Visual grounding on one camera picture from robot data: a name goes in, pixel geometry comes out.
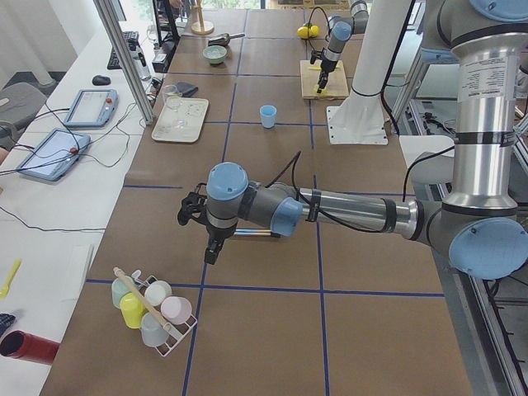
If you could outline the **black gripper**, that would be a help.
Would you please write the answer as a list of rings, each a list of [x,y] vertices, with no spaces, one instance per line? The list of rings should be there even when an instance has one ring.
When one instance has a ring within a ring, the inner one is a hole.
[[[328,75],[335,70],[339,61],[339,54],[332,52],[330,49],[312,49],[310,63],[314,65],[316,60],[320,60],[319,67],[321,69],[317,85],[321,88],[326,88],[328,84]]]
[[[236,230],[237,223],[233,223],[228,227],[217,227],[213,224],[206,226],[209,234],[207,248],[205,249],[205,263],[214,265],[218,259],[220,250],[224,245],[224,241],[233,237]]]

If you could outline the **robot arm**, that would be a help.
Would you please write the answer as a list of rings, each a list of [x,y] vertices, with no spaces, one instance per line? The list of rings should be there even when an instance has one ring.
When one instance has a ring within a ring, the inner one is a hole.
[[[321,60],[320,74],[316,93],[323,91],[328,83],[329,74],[332,73],[342,56],[347,41],[354,34],[364,34],[369,19],[366,1],[349,1],[351,15],[330,16],[328,18],[329,42],[326,48],[311,51],[310,63],[316,59]]]
[[[240,219],[284,236],[302,219],[326,219],[366,233],[398,233],[483,280],[503,278],[525,264],[527,233],[517,222],[508,184],[527,4],[430,1],[424,28],[427,58],[452,54],[460,62],[454,154],[424,153],[406,177],[424,184],[449,182],[451,192],[440,202],[398,203],[279,182],[263,186],[251,181],[240,165],[221,163],[210,171],[206,186],[206,263],[215,263]]]

